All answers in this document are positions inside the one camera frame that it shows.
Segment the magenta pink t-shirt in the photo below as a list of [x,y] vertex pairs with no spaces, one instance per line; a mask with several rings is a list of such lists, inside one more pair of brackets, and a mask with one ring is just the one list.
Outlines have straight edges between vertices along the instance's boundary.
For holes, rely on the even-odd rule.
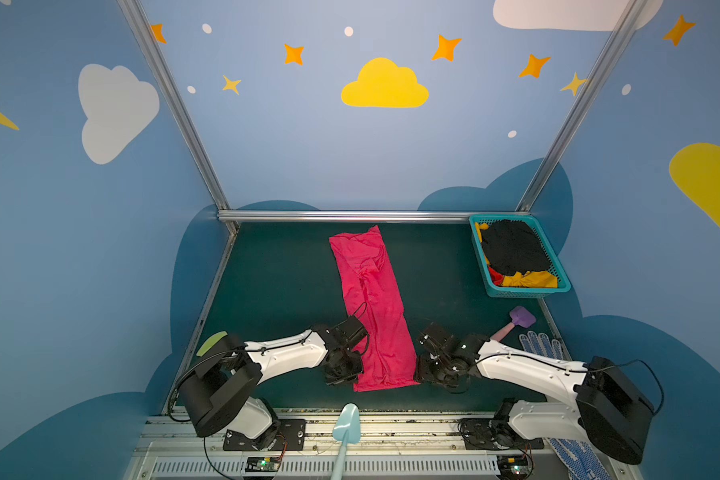
[[356,316],[368,337],[356,347],[363,372],[356,392],[414,386],[416,352],[393,267],[377,226],[365,233],[329,239],[338,268],[346,311]]

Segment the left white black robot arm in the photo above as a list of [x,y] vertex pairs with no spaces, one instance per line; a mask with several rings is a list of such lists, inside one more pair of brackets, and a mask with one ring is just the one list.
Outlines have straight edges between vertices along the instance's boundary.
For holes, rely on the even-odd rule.
[[199,438],[229,430],[263,450],[276,442],[280,420],[256,388],[296,370],[320,368],[328,385],[355,383],[363,372],[368,332],[354,316],[277,340],[243,342],[224,333],[182,374],[175,394]]

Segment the light blue toy shovel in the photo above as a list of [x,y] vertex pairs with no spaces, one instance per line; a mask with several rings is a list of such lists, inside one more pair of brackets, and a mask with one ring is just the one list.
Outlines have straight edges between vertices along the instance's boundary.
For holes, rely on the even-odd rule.
[[350,444],[358,444],[361,439],[360,413],[355,404],[348,403],[343,407],[334,425],[332,436],[340,444],[340,447],[330,479],[341,480],[348,447]]

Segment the red t-shirt in basket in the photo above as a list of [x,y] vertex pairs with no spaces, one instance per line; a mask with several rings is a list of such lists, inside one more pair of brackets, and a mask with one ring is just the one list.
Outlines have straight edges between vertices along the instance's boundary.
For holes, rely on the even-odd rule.
[[498,287],[502,287],[505,276],[494,270],[491,266],[488,266],[488,271],[492,284]]

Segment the right green circuit board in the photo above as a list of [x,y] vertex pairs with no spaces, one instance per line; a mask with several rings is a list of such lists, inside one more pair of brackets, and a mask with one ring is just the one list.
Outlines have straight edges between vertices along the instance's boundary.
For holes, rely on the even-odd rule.
[[526,479],[532,472],[529,461],[524,457],[516,456],[499,456],[497,458],[497,466],[499,469],[499,479]]

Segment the green circuit board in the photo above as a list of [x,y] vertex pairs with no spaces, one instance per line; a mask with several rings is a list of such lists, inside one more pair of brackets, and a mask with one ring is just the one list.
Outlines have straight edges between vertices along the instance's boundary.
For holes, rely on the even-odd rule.
[[248,457],[245,464],[246,473],[276,473],[280,462],[273,457]]
[[497,458],[497,466],[499,469],[499,479],[526,479],[532,472],[529,461],[524,457],[516,456],[499,456]]

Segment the yellow t-shirt in basket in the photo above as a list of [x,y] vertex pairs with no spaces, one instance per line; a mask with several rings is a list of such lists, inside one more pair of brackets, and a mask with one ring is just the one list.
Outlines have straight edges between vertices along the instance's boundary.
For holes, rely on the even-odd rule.
[[[476,227],[476,231],[478,234],[478,240],[480,249],[481,248],[481,237],[480,233],[481,230],[486,228],[487,224],[491,223],[480,223],[475,222],[474,226]],[[487,262],[487,259],[485,258],[483,251],[482,251],[483,258],[485,260],[485,263],[488,266],[490,266]],[[554,275],[551,271],[551,268],[547,271],[539,271],[539,272],[528,272],[525,274],[517,273],[512,276],[504,275],[504,283],[502,287],[506,288],[542,288],[542,289],[550,289],[550,288],[557,288],[559,286],[559,280],[556,275]]]

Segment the black t-shirt in basket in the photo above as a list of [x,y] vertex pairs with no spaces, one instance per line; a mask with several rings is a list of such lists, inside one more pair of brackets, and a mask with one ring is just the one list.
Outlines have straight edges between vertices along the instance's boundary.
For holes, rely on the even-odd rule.
[[481,248],[488,264],[502,275],[547,271],[551,263],[531,227],[518,220],[500,220],[481,230]]

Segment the left green circuit board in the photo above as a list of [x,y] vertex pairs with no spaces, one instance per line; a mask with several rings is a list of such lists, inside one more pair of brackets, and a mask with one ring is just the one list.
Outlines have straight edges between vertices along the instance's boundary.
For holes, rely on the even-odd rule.
[[273,457],[248,457],[245,464],[246,473],[276,473],[280,462]]

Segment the teal plastic basket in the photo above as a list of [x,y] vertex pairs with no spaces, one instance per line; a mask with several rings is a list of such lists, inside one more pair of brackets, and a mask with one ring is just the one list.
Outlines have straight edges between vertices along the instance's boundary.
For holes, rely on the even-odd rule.
[[[541,241],[543,248],[552,264],[552,273],[558,277],[559,286],[557,288],[550,289],[534,289],[534,288],[506,288],[497,287],[492,284],[488,267],[480,249],[478,234],[475,222],[480,223],[493,223],[499,220],[518,220],[527,223],[531,229],[535,232],[539,240]],[[478,266],[480,273],[483,278],[485,290],[487,294],[492,298],[533,298],[540,299],[554,293],[566,293],[570,290],[570,281],[562,267],[562,264],[558,260],[551,243],[549,242],[545,232],[543,231],[541,224],[532,216],[499,216],[499,215],[475,215],[469,218],[470,228],[472,232],[473,246],[477,257]]]

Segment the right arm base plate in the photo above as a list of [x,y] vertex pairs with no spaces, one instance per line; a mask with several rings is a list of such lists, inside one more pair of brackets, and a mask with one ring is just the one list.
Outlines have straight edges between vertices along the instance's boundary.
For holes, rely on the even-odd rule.
[[468,450],[532,450],[544,448],[541,438],[524,439],[505,420],[463,418],[457,423],[459,435]]

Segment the aluminium frame back bar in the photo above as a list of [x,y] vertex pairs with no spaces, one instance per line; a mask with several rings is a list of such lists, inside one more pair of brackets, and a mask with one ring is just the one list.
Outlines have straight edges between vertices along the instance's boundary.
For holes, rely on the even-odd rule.
[[220,210],[224,222],[336,222],[336,223],[425,223],[468,222],[475,215],[528,216],[528,212],[458,211],[295,211],[295,210]]

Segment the aluminium frame right post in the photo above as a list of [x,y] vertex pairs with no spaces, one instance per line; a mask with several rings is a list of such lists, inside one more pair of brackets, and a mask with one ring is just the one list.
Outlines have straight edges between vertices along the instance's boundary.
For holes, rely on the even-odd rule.
[[638,20],[647,8],[647,5],[647,0],[631,0],[627,2],[621,16],[615,23],[611,34],[590,70],[588,80],[577,94],[550,149],[543,157],[540,166],[537,168],[517,204],[516,212],[528,214],[531,211],[581,127],[589,110],[594,105],[611,72],[619,62],[635,32],[638,30]]

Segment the aluminium frame post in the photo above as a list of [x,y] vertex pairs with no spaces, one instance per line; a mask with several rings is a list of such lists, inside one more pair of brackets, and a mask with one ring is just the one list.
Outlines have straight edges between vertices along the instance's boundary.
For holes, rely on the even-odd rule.
[[647,0],[631,0],[627,2],[621,16],[615,23],[611,34],[590,70],[588,80],[577,94],[550,149],[543,157],[540,166],[537,168],[517,204],[516,212],[528,214],[531,211],[581,127],[589,110],[594,105],[611,72],[619,62],[635,32],[638,30],[638,20],[647,8],[647,5]]
[[229,202],[223,192],[220,180],[181,98],[181,93],[168,68],[141,2],[118,0],[117,3],[145,57],[150,71],[155,77],[160,92],[214,201],[217,213],[220,214],[222,211],[228,210]]

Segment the aluminium frame left post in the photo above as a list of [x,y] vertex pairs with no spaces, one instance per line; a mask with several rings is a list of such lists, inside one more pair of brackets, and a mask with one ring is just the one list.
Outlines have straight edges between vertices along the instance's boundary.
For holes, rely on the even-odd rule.
[[141,2],[118,0],[117,3],[145,57],[150,71],[155,77],[160,92],[214,201],[217,213],[220,214],[222,211],[228,210],[229,202],[223,192],[220,180],[181,98],[181,93],[168,68]]

